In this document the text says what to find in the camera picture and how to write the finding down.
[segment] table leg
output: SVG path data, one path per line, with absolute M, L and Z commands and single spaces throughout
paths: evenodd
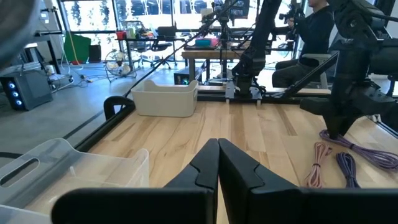
M 195 80 L 195 59 L 190 58 L 189 60 L 189 82 Z
M 132 58 L 131 58 L 131 51 L 130 51 L 130 45 L 129 42 L 126 41 L 126 47 L 127 47 L 127 57 L 129 58 L 129 66 L 130 66 L 130 71 L 132 71 Z
M 206 59 L 206 82 L 210 79 L 210 59 Z
M 51 55 L 52 62 L 54 63 L 55 71 L 56 71 L 57 74 L 60 75 L 61 74 L 61 70 L 60 70 L 60 67 L 58 65 L 57 58 L 56 58 L 55 53 L 54 53 L 54 48 L 52 47 L 52 44 L 51 44 L 51 40 L 47 41 L 47 45 L 49 46 L 50 55 Z

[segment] pink cable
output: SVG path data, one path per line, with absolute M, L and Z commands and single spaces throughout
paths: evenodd
M 316 142 L 315 162 L 312 164 L 312 170 L 305 179 L 307 186 L 311 188 L 322 188 L 321 163 L 323 159 L 331 153 L 331 148 L 324 142 Z

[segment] computer case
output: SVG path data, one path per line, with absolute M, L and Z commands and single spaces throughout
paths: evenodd
M 37 62 L 11 66 L 0 73 L 3 90 L 14 110 L 31 110 L 52 101 L 48 77 Z

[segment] gray floor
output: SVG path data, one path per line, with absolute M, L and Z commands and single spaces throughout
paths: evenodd
M 184 67 L 184 63 L 173 69 L 160 67 L 150 76 L 156 83 L 173 84 L 173 73 Z M 77 71 L 87 76 L 104 75 L 103 70 L 89 69 L 95 67 L 88 65 L 87 69 Z M 151 68 L 146 66 L 137 71 L 137 78 L 140 78 Z M 80 81 L 77 74 L 74 74 L 75 83 Z M 40 143 L 53 138 L 62 138 L 76 127 L 93 117 L 103 109 L 103 101 L 113 95 L 122 95 L 136 82 L 137 78 L 121 78 L 109 83 L 107 79 L 97 80 L 89 83 L 86 88 L 68 88 L 53 94 L 53 101 L 41 105 L 31 111 L 13 111 L 9 106 L 0 109 L 0 146 L 1 152 L 15 152 L 23 154 L 36 147 Z M 378 84 L 383 89 L 388 89 L 388 80 L 379 80 Z M 85 136 L 94 131 L 104 123 L 104 115 L 94 119 L 76 134 L 67 140 L 72 146 L 80 142 Z M 0 167 L 10 162 L 10 159 L 0 158 Z

